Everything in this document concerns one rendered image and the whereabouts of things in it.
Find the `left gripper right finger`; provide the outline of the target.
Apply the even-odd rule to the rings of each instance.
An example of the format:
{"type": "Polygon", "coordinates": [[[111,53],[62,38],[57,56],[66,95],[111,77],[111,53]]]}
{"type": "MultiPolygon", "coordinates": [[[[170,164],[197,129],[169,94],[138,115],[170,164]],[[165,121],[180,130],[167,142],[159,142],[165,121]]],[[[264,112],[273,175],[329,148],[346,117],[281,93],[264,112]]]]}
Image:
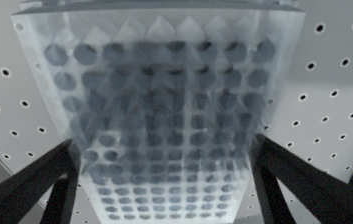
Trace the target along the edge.
{"type": "Polygon", "coordinates": [[[264,224],[297,224],[277,179],[321,224],[353,224],[353,186],[268,137],[252,174],[264,224]]]}

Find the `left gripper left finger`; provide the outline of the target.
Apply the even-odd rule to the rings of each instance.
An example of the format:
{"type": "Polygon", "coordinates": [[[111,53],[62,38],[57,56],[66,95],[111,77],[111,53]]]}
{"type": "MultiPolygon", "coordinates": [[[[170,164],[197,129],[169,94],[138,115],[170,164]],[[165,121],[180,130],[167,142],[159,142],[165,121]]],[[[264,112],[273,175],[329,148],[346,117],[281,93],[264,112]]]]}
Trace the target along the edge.
{"type": "Polygon", "coordinates": [[[70,224],[78,179],[60,143],[0,183],[0,224],[18,224],[51,187],[39,224],[70,224]]]}

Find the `clear well plate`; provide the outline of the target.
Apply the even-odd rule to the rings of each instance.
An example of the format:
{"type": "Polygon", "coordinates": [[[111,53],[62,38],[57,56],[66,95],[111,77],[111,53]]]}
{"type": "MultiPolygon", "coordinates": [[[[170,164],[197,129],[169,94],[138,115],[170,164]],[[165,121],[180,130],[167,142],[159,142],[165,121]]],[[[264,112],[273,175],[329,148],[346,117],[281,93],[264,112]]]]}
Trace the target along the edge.
{"type": "Polygon", "coordinates": [[[12,23],[101,224],[233,223],[305,20],[298,3],[19,3],[12,23]]]}

